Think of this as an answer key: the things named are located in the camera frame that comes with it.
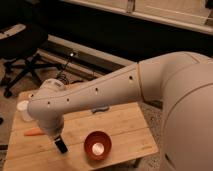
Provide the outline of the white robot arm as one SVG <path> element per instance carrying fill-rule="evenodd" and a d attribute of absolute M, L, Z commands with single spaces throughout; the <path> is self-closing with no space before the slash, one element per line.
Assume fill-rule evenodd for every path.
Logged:
<path fill-rule="evenodd" d="M 173 52 L 142 60 L 67 89 L 43 82 L 27 111 L 49 136 L 67 113 L 135 101 L 163 103 L 159 171 L 213 171 L 213 58 Z"/>

